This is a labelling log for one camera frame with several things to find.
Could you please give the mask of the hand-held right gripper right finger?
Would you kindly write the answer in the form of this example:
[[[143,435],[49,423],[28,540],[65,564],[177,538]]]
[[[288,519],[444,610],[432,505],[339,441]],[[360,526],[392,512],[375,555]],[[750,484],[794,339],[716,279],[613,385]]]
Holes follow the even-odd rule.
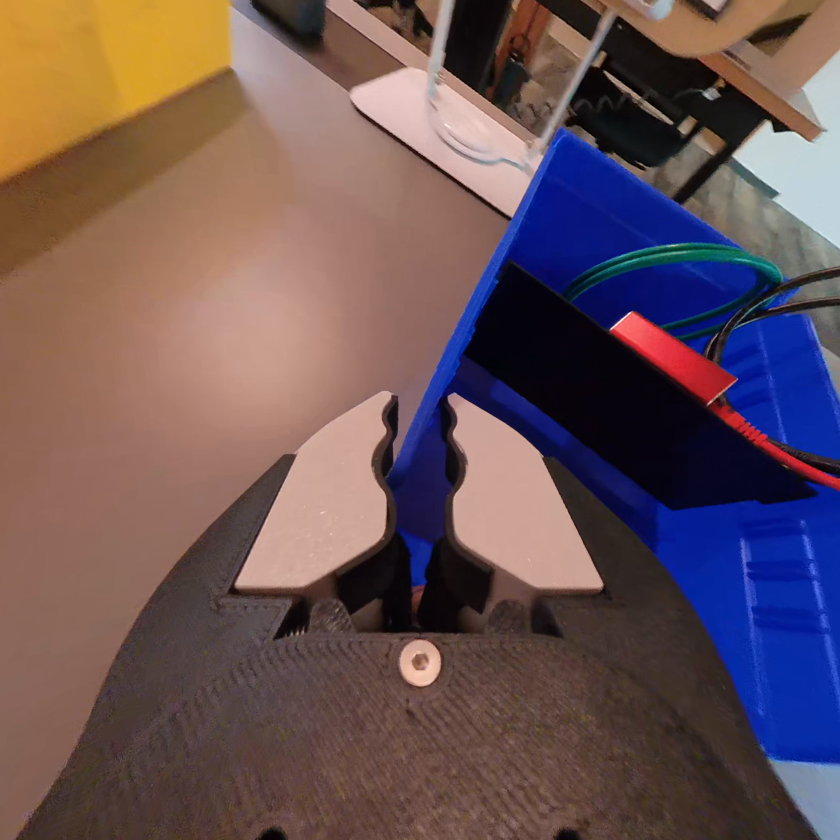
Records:
[[[545,459],[517,430],[450,394],[456,477],[446,536],[457,597],[593,595],[604,583]]]

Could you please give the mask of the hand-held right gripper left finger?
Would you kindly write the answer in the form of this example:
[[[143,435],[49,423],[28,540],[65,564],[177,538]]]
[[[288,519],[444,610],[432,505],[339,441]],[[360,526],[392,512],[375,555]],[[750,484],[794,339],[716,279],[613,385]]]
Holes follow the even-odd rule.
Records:
[[[378,392],[299,447],[234,582],[244,595],[337,597],[389,539],[382,458],[398,401]]]

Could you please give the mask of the red ethernet splitter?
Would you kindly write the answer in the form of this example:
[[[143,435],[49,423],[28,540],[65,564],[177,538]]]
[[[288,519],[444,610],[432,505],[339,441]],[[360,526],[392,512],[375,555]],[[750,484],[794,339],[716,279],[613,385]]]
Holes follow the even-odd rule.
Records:
[[[705,406],[726,395],[738,381],[638,312],[630,311],[609,333]]]

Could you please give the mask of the blue plastic bin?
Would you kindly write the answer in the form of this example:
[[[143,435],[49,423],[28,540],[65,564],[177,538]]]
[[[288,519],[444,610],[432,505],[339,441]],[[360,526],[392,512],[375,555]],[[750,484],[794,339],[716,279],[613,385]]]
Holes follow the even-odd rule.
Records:
[[[461,394],[559,461],[654,552],[705,624],[772,760],[838,763],[838,490],[809,484],[816,496],[805,500],[670,510],[466,358],[508,262],[562,296],[609,259],[686,244],[732,246],[573,135],[554,141],[406,423],[390,477],[397,527],[421,583],[450,486],[438,405]],[[707,322],[717,326],[722,309],[757,285],[747,266],[690,258],[632,269],[571,303],[607,331],[629,312],[660,327],[711,313]]]

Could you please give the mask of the yellow plastic bin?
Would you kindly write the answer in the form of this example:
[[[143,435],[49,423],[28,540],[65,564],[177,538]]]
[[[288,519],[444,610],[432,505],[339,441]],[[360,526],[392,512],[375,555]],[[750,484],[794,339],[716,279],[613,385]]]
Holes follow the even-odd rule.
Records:
[[[2,181],[229,68],[229,10],[2,1]]]

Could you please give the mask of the grey desk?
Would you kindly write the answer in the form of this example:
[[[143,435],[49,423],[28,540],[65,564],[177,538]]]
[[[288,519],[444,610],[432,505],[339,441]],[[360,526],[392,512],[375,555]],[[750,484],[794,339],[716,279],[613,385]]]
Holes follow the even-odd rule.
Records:
[[[229,21],[231,70],[2,187],[2,838],[217,516],[372,394],[411,418],[508,226],[354,108],[407,59]]]

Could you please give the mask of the black bin divider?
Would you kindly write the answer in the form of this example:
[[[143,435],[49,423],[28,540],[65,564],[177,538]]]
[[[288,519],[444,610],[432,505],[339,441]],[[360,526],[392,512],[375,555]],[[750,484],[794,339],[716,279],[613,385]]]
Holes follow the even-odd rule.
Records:
[[[465,356],[670,510],[816,496],[700,396],[513,262]]]

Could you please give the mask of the black office chair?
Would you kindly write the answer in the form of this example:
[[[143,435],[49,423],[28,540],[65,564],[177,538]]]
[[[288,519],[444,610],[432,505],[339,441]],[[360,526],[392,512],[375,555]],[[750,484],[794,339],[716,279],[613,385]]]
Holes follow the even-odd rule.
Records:
[[[585,72],[569,108],[567,125],[591,135],[596,147],[638,169],[658,168],[677,156],[702,131],[682,133],[642,108],[599,67]]]

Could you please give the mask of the white document stand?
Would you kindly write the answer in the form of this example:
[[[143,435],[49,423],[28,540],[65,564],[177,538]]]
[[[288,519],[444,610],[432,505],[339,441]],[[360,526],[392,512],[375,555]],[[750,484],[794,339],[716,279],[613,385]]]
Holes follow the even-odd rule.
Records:
[[[365,82],[351,89],[350,99],[368,120],[505,218],[512,218],[616,17],[633,13],[645,23],[657,23],[671,13],[675,2],[603,5],[584,57],[536,140],[520,140],[445,82],[445,48],[454,1],[443,1],[439,6],[425,70],[405,67]]]

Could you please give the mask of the wooden table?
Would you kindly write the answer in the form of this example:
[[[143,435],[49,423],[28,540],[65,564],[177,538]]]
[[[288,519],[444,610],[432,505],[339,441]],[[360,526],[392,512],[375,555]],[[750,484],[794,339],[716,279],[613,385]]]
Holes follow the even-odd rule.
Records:
[[[738,91],[741,100],[751,101],[747,116],[735,116],[729,133],[716,133],[723,142],[720,150],[692,173],[674,193],[673,200],[684,205],[735,153],[755,131],[769,122],[781,132],[791,132],[807,142],[816,141],[825,132],[811,102],[802,88],[791,87],[772,71],[770,58],[750,44],[747,57],[733,49],[699,56],[697,61],[714,72],[726,89]]]

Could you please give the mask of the tan printed poster board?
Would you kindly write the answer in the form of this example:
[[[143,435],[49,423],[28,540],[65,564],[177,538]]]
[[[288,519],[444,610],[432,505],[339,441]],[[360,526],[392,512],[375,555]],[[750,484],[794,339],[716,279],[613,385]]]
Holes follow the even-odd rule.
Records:
[[[721,53],[762,32],[776,36],[799,20],[787,41],[802,51],[804,44],[834,42],[838,2],[784,1],[601,1],[589,2],[602,18],[620,19],[677,57],[698,58]]]

